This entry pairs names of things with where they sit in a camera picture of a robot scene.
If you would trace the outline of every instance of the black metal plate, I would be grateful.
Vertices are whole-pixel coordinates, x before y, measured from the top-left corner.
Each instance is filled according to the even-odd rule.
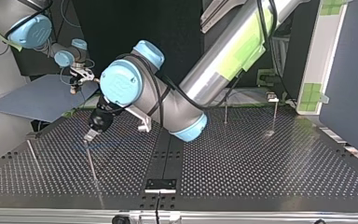
[[[0,160],[0,207],[154,209],[156,202],[144,192],[156,144],[161,145],[158,126],[140,133],[135,116],[116,117],[89,145],[96,185],[82,144],[89,115],[76,112],[33,141],[38,160],[27,144],[11,160]]]
[[[164,178],[180,179],[174,209],[358,212],[358,159],[307,119],[280,107],[208,112],[210,123],[183,146]]]

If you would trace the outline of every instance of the green sticker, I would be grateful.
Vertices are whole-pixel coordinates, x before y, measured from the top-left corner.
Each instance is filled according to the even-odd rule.
[[[321,99],[321,89],[322,84],[320,83],[304,83],[298,110],[309,112],[316,111]]]
[[[264,10],[268,31],[272,25],[272,14]],[[228,56],[218,65],[218,72],[227,80],[232,80],[243,68],[247,71],[264,53],[264,36],[259,13],[254,13],[249,25],[241,31],[241,37],[232,45]]]
[[[344,0],[324,0],[321,8],[322,16],[339,15],[341,7],[345,4]]]

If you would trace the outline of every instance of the thin metal rod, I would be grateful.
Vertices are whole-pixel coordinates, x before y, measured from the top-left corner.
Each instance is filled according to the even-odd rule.
[[[275,119],[277,118],[277,112],[278,112],[278,103],[279,103],[279,102],[276,102],[276,103],[275,103],[275,110],[274,110],[274,121],[275,121]]]
[[[226,106],[225,106],[225,124],[227,124],[227,117],[228,117],[228,102],[227,102],[228,98],[226,99]]]
[[[32,157],[34,158],[34,160],[37,160],[36,154],[34,154],[34,148],[32,147],[31,141],[29,139],[27,140],[27,144],[28,148],[31,150]]]
[[[87,157],[89,158],[89,167],[91,168],[92,176],[94,177],[95,181],[98,181],[97,175],[95,174],[94,163],[92,162],[92,156],[91,156],[89,144],[85,141],[84,145],[86,147]]]

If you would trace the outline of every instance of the metal bracket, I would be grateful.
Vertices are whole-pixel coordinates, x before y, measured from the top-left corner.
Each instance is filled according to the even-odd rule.
[[[127,107],[126,110],[142,121],[142,125],[138,126],[139,132],[149,133],[152,130],[152,119],[144,111],[134,105]]]
[[[206,34],[232,8],[243,5],[247,0],[213,0],[201,16],[201,31]]]
[[[267,100],[271,103],[278,103],[279,102],[279,99],[278,99],[278,96],[277,94],[275,94],[275,92],[272,92],[272,91],[268,91],[266,92],[266,95],[267,95]]]
[[[176,179],[149,179],[146,183],[145,193],[176,193]]]
[[[71,66],[70,73],[74,77],[82,76],[82,78],[79,79],[80,85],[86,81],[93,81],[95,78],[94,73],[92,73],[92,71],[89,68],[84,67],[84,64],[80,64],[80,63],[74,63],[74,65]]]
[[[330,101],[330,98],[326,95],[324,95],[323,93],[321,93],[321,98],[319,100],[319,102],[323,103],[323,104],[328,104],[328,102]]]
[[[180,212],[170,212],[168,214],[162,213],[159,214],[160,223],[167,224],[182,224],[182,217]],[[157,223],[156,215],[153,213],[137,212],[130,214],[129,216],[130,224],[151,224]]]

